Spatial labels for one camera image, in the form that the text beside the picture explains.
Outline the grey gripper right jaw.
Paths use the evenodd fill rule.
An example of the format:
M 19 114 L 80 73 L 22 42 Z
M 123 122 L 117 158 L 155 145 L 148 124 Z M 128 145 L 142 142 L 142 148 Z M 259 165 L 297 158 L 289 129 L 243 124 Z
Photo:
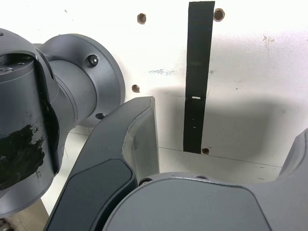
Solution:
M 243 185 L 162 174 L 114 209 L 105 231 L 305 231 L 308 133 L 299 134 L 278 177 Z

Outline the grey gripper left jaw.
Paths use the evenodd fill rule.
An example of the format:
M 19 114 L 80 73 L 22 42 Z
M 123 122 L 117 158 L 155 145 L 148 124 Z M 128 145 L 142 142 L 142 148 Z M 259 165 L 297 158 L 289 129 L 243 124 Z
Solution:
M 116 206 L 159 173 L 154 97 L 134 98 L 106 116 L 84 144 L 45 227 L 100 231 Z

